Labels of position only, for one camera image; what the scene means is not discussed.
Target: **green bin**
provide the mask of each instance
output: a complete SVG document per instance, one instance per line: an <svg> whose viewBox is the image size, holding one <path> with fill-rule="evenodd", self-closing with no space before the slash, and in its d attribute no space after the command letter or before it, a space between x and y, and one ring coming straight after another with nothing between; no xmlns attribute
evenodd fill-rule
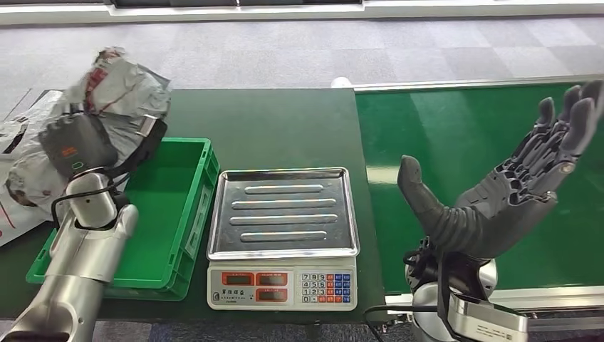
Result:
<svg viewBox="0 0 604 342"><path fill-rule="evenodd" d="M162 140L126 186L139 219L106 298L181 301L187 295L219 171L208 139ZM44 281L55 234L27 272L28 283Z"/></svg>

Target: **red digital display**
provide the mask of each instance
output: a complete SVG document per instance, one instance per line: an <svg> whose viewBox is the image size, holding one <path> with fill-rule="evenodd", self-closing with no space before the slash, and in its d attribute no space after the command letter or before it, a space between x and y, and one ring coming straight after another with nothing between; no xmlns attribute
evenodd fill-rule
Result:
<svg viewBox="0 0 604 342"><path fill-rule="evenodd" d="M256 275L257 286L285 286L287 285L287 273L258 273Z"/></svg>
<svg viewBox="0 0 604 342"><path fill-rule="evenodd" d="M254 285L254 274L244 272L222 272L223 285Z"/></svg>
<svg viewBox="0 0 604 342"><path fill-rule="evenodd" d="M257 289L256 301L287 301L287 289Z"/></svg>

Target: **digital scale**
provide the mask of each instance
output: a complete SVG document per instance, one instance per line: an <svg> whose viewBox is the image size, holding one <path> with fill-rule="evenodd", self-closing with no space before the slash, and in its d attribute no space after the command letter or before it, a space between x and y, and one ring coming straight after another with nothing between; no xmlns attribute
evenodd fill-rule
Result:
<svg viewBox="0 0 604 342"><path fill-rule="evenodd" d="M225 171L207 257L214 310L351 311L359 253L343 167Z"/></svg>

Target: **stainless steel tray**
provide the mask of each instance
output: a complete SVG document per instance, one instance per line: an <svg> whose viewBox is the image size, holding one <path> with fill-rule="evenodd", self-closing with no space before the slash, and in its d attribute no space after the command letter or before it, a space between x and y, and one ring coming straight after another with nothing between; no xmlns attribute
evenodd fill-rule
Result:
<svg viewBox="0 0 604 342"><path fill-rule="evenodd" d="M350 257L358 252L345 168L220 174L208 259Z"/></svg>

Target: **humanoid robot hand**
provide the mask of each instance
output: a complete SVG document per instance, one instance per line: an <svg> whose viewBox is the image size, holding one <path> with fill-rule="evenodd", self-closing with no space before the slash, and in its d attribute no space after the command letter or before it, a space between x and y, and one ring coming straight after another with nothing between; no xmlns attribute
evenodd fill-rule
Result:
<svg viewBox="0 0 604 342"><path fill-rule="evenodd" d="M492 259L529 233L556 205L556 189L595 133L604 112L603 83L568 89L557 119L552 98L542 100L539 119L514 153L453 207L422 182L418 161L403 155L397 183L430 241L442 252Z"/></svg>

